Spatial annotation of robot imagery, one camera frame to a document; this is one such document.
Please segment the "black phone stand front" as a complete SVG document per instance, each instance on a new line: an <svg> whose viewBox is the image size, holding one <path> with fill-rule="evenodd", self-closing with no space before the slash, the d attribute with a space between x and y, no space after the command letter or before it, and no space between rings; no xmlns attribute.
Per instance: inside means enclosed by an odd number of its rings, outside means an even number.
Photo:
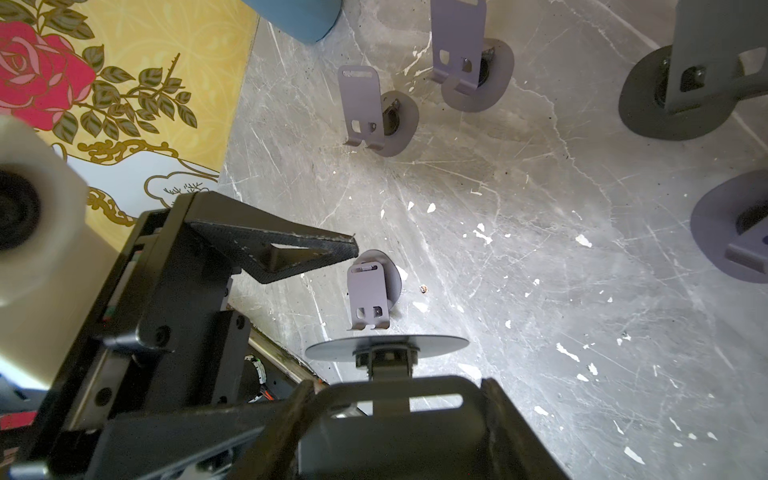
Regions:
<svg viewBox="0 0 768 480"><path fill-rule="evenodd" d="M449 335L373 335L318 343L307 358L353 362L365 382L340 383L310 406L300 479L487 479L484 400L459 376L413 377L423 358L465 348Z"/></svg>

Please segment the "green plant blue pot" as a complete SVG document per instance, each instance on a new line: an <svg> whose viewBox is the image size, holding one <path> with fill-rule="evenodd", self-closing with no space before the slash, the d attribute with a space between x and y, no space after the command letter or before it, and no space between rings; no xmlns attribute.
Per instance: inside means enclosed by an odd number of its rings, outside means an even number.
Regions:
<svg viewBox="0 0 768 480"><path fill-rule="evenodd" d="M275 28L303 44L321 41L335 26L342 0L243 0Z"/></svg>

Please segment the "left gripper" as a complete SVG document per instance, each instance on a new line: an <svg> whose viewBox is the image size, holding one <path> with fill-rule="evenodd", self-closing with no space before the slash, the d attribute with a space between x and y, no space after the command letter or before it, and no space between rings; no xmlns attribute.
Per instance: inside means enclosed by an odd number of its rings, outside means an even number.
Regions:
<svg viewBox="0 0 768 480"><path fill-rule="evenodd" d="M245 271L270 284L358 255L349 235L285 221L252 226L248 204L215 192L143 213L12 477L161 479L230 449L241 451L236 461L285 400L227 406L250 327L225 309L230 280Z"/></svg>

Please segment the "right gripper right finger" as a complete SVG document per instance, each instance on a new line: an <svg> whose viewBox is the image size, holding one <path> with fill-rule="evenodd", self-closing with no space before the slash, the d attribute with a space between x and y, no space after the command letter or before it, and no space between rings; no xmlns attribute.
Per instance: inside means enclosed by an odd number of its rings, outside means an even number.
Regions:
<svg viewBox="0 0 768 480"><path fill-rule="evenodd" d="M569 479L500 384L483 379L480 387L488 431L491 479Z"/></svg>

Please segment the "purple phone stand front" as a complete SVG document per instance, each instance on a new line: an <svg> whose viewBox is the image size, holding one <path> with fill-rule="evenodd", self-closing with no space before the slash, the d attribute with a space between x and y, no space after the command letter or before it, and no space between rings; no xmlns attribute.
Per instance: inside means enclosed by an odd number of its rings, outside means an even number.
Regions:
<svg viewBox="0 0 768 480"><path fill-rule="evenodd" d="M347 270L351 330L388 329L402 292L402 276L383 251L363 252Z"/></svg>

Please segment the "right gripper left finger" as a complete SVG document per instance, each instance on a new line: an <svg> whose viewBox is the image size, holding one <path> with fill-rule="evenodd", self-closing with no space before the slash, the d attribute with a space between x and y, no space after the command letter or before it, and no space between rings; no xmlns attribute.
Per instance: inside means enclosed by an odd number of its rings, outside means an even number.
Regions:
<svg viewBox="0 0 768 480"><path fill-rule="evenodd" d="M315 383L302 381L263 431L234 462L228 479L294 479L296 450L304 431L304 414L315 397Z"/></svg>

